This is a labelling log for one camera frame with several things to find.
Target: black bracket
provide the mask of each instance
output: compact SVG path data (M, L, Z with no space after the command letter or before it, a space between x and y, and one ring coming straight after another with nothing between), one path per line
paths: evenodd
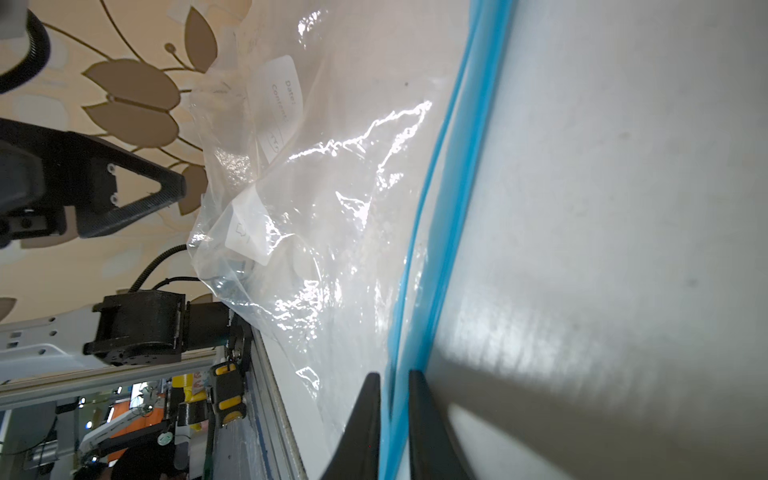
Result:
M210 384L217 426L246 416L247 409L243 403L245 385L234 362L222 362L210 367Z
M225 345L230 310L225 303L184 301L180 293L140 290L104 297L96 338L83 346L114 366L179 362L181 353Z
M160 191L114 205L122 167ZM102 237L184 198L184 177L101 138L0 118L0 247L10 240L62 235L74 206L78 235Z

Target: orange object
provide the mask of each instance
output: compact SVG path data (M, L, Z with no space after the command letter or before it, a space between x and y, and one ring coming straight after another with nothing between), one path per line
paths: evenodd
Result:
M126 413L128 411L129 405L131 402L120 402L114 404L114 413L112 413L112 418L116 419L118 416ZM152 410L152 413L145 417L139 417L135 419L129 426L125 427L121 431L117 432L116 434L112 435L112 438L119 437L120 435L125 435L126 433L135 432L136 430L140 430L144 427L148 427L150 425L156 425L163 421L164 417L164 410L163 409L154 409ZM123 453L125 450L120 450L119 452L111 453L107 457L108 461L111 462L113 460L117 460L121 456L123 456Z

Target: white surface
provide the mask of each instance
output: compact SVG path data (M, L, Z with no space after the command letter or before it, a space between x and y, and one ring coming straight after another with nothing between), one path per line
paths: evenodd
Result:
M323 423L317 404L291 367L286 354L273 339L263 336L266 354L286 407L293 436L299 446L301 461L309 480L320 478L328 466L336 445L327 445L323 439Z
M428 374L477 478L766 477L766 25L519 2Z
M56 316L0 325L0 382L46 373L104 368L83 343L96 337L100 313L91 306Z

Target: cable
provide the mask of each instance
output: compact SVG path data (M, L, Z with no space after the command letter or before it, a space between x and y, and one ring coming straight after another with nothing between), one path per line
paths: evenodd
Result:
M187 245L185 243L181 245L176 245L175 247L171 247L168 250L165 250L163 253L157 256L156 259L152 260L152 263L147 265L147 268L144 269L143 272L141 272L141 275L136 279L133 285L131 285L131 288L128 289L129 293L137 292L142 285L144 285L144 282L147 281L147 278L150 276L150 273L154 271L154 269L157 268L158 265L163 263L163 260L167 259L174 253L179 253L181 251L184 251L187 249Z
M152 287L152 290L157 290L162 286L166 286L169 283L173 282L199 282L200 279L196 276L172 276L171 278L167 278L163 280L162 282L158 283L157 285Z
M35 14L29 10L27 10L27 36L29 37L27 56L14 68L0 75L0 94L33 79L51 57L51 39L48 37L48 32Z
M53 433L53 429L56 426L56 421L58 420L58 416L54 417L53 419L53 425L51 425L51 428L48 429L48 434L45 436L45 438L48 438ZM38 480L38 476L40 475L40 465L43 464L43 451L45 450L45 447L42 448L40 451L40 458L38 458L38 466L35 468L35 480Z
M28 449L19 450L18 452L13 452L13 453L0 452L0 455L6 456L6 457L12 457L13 455L19 455L19 454L22 454L22 453L29 452L30 450L36 449L40 445L44 444L46 440L48 440L48 437L51 436L51 433L53 432L53 429L56 427L56 422L57 421L58 421L58 417L53 419L53 423L51 424L51 428L48 429L48 433L45 434L45 437L40 442L35 443L33 446L29 447Z

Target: brown leaf pattern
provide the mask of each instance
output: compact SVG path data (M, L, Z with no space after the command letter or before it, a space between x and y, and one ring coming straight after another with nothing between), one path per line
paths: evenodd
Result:
M214 301L214 295L212 293L206 293L200 295L198 298L191 300L190 303L211 303Z
M141 61L121 58L91 65L83 75L115 98L159 110L179 105L179 89L165 73Z
M164 147L179 134L178 124L167 112L112 101L83 110L110 135L137 147Z
M184 28L184 47L187 49L187 57L197 71L205 72L208 70L218 55L214 31L210 29L208 22L195 7L191 7L187 15L187 24Z
M187 181L187 196L179 200L179 213L191 214L200 208L200 195L208 188L208 177L205 169L197 165L190 165L182 173Z
M16 306L16 299L9 296L0 297L0 320L3 320Z

